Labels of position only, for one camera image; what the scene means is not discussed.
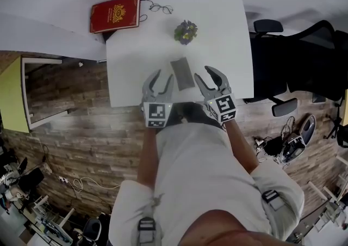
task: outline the person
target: person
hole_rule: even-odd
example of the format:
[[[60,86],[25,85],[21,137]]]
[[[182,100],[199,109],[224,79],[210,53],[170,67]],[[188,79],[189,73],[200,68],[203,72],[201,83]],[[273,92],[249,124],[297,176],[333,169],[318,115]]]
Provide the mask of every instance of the person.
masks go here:
[[[158,133],[145,129],[137,180],[122,182],[111,214],[113,246],[134,244],[149,206],[164,246],[290,245],[302,189],[274,161],[259,164],[234,120],[225,128],[185,103]],[[270,190],[282,204],[263,199]]]
[[[4,209],[8,214],[11,202],[18,200],[17,194],[28,196],[17,185],[8,187],[3,183],[0,184],[0,207],[2,207],[2,209]]]

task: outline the gold emblem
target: gold emblem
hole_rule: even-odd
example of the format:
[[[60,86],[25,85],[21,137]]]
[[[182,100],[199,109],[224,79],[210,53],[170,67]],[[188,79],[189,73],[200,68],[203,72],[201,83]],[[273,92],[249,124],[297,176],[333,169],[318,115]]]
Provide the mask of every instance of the gold emblem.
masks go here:
[[[113,12],[113,23],[123,20],[122,16],[126,14],[126,10],[123,8],[123,5],[115,5]]]

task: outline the eyeglasses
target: eyeglasses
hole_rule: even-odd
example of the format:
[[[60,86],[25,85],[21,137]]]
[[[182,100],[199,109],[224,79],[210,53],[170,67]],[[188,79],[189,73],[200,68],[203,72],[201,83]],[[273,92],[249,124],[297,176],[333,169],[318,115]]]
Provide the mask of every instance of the eyeglasses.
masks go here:
[[[159,4],[152,3],[152,5],[150,6],[149,9],[153,12],[157,12],[161,8],[162,8],[163,13],[165,13],[167,15],[172,14],[172,12],[173,12],[173,7],[171,5],[161,6]]]

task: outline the black office chair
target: black office chair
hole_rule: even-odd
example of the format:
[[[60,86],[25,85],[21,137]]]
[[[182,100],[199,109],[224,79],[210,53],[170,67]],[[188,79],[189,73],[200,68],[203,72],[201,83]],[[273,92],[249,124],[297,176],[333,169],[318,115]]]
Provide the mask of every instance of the black office chair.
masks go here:
[[[338,30],[335,32],[335,38],[336,38],[336,44],[339,49],[339,53],[341,54],[341,57],[343,59],[348,59],[348,34]],[[340,107],[342,106],[344,99],[347,100],[347,98],[345,98],[345,92],[342,94],[340,104],[335,103],[335,107],[337,107],[337,114],[335,119],[332,118],[330,115],[326,115],[326,117],[333,122],[333,128],[327,136],[324,136],[324,139],[329,139],[330,137],[332,139],[337,138],[338,144],[344,148],[347,148],[348,147],[348,126],[341,125],[342,118],[339,115],[339,110],[340,110]]]
[[[27,175],[23,175],[19,181],[18,186],[23,192],[29,193],[30,190],[34,189],[44,179],[44,175],[40,168],[36,168]]]
[[[335,32],[327,21],[291,36],[264,36],[283,32],[282,25],[274,20],[256,21],[254,28],[258,33],[250,40],[254,98],[246,102],[269,98],[277,103],[272,108],[273,115],[281,116],[297,107],[297,99],[282,102],[272,98],[285,92],[286,85],[290,92],[310,91],[334,101],[342,97],[348,88],[348,61],[342,55],[346,33]]]
[[[272,106],[273,116],[286,115],[297,108],[297,99],[285,102],[275,96],[287,91],[287,81],[283,68],[283,40],[277,36],[264,36],[269,32],[283,32],[283,26],[278,21],[260,20],[254,22],[258,33],[250,38],[254,76],[254,98],[244,99],[245,103],[269,99],[276,103]]]

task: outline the white shirt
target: white shirt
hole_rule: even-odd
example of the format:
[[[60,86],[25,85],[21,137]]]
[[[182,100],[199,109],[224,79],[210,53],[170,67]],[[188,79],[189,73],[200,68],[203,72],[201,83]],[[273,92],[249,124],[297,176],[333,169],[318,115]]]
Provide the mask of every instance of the white shirt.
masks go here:
[[[171,126],[157,135],[157,149],[154,192],[135,181],[121,185],[109,228],[113,246],[131,245],[132,232],[154,197],[160,198],[153,217],[161,227],[162,246],[178,245],[190,225],[210,210],[229,212],[247,230],[277,233],[283,239],[298,224],[302,189],[273,161],[263,162],[248,174],[233,156],[223,130],[196,123]],[[261,196],[271,189],[284,199],[285,217],[290,221],[266,215]],[[270,221],[280,223],[281,228],[274,230]]]

